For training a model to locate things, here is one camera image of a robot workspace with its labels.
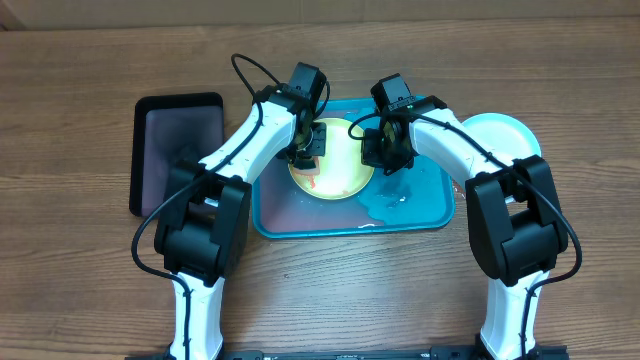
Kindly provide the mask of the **green plate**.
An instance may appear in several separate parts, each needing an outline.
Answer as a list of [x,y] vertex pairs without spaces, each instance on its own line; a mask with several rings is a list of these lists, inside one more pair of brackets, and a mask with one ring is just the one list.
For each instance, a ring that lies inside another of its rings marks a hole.
[[361,142],[348,135],[351,122],[324,118],[325,155],[314,158],[315,168],[289,166],[294,182],[306,193],[324,200],[340,200],[355,195],[371,180],[374,168],[362,163]]

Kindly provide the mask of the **light blue plate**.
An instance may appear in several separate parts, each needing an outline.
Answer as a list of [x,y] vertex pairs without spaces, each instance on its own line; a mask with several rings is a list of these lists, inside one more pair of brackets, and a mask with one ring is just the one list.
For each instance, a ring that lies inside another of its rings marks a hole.
[[517,159],[532,155],[542,156],[542,150],[534,133],[518,119],[501,113],[482,113],[462,122],[487,145]]

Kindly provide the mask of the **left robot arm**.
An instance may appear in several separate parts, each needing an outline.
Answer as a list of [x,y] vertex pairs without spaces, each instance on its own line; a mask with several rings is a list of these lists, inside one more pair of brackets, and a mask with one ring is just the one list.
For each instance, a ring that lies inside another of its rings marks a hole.
[[176,165],[164,201],[151,214],[161,276],[176,295],[176,328],[168,359],[216,359],[222,352],[220,316],[226,279],[248,232],[252,185],[278,154],[309,169],[323,153],[316,119],[327,85],[279,84],[254,93],[244,123],[217,150]]

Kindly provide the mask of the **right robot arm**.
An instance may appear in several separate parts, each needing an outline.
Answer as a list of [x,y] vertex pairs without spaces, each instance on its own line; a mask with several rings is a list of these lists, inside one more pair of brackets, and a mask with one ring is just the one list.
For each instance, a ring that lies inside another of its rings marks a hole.
[[482,113],[459,121],[435,96],[378,100],[376,129],[363,160],[385,171],[417,157],[434,161],[466,193],[469,245],[488,278],[484,323],[471,345],[431,347],[429,359],[566,359],[542,346],[534,325],[543,286],[574,232],[533,132],[512,116]]

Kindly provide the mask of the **green and pink sponge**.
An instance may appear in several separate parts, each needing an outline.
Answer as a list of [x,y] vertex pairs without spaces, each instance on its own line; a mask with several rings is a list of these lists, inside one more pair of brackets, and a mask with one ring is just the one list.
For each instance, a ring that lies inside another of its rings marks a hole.
[[320,174],[318,158],[312,157],[308,161],[304,162],[301,168],[293,167],[293,173],[296,176],[306,179],[308,186],[311,189],[314,189],[316,186],[315,177]]

